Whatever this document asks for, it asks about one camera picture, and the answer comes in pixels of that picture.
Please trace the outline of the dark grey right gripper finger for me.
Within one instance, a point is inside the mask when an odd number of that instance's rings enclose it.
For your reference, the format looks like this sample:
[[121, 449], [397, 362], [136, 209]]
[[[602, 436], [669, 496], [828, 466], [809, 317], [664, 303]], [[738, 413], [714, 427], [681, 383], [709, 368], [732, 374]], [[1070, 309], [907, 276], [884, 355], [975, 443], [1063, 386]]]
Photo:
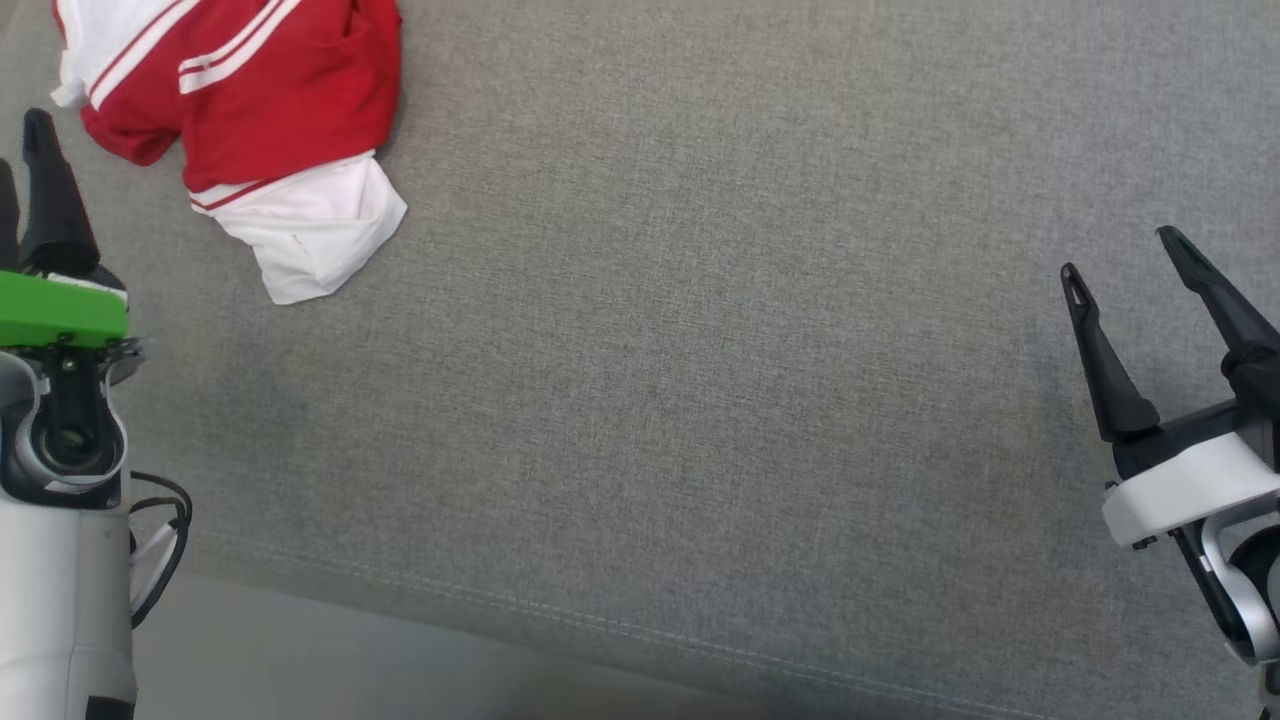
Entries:
[[1060, 281], [1100, 437], [1119, 443], [1158, 428], [1160, 415], [1133, 383], [1100, 322], [1100, 306], [1071, 263]]
[[1220, 372], [1243, 404], [1279, 401], [1279, 333], [1185, 234], [1161, 225], [1157, 236], [1183, 284], [1199, 297], [1228, 352]]

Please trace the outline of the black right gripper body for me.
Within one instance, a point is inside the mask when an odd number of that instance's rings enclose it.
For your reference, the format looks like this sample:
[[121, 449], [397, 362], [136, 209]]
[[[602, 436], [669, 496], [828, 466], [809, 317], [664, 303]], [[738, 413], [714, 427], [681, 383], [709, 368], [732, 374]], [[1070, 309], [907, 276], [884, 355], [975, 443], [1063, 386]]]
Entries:
[[1153, 404], [1139, 395], [1112, 397], [1112, 456], [1120, 480], [1229, 433], [1238, 434], [1267, 469], [1277, 469], [1277, 429], [1235, 400], [1162, 421]]

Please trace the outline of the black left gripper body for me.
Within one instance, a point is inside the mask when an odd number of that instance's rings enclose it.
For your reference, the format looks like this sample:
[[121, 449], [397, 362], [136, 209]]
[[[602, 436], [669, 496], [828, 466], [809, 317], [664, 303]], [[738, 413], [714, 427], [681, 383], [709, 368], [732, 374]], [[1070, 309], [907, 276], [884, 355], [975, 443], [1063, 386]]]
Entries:
[[52, 265], [47, 263], [24, 263], [18, 272], [23, 275], [32, 275], [59, 284], [110, 292], [116, 296], [128, 295], [125, 284], [101, 264], [90, 266], [76, 263], [54, 263]]

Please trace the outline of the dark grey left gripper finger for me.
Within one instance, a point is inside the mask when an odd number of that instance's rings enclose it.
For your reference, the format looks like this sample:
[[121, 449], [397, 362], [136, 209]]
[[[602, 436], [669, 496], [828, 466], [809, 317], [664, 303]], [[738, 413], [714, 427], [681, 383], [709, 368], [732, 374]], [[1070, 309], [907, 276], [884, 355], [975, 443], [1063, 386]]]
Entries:
[[0, 269], [19, 270], [18, 222], [20, 209], [12, 168], [8, 161], [0, 161]]
[[29, 275], [92, 275], [101, 254], [54, 119], [44, 109], [31, 108], [24, 114], [22, 158], [29, 174], [29, 201], [20, 270]]

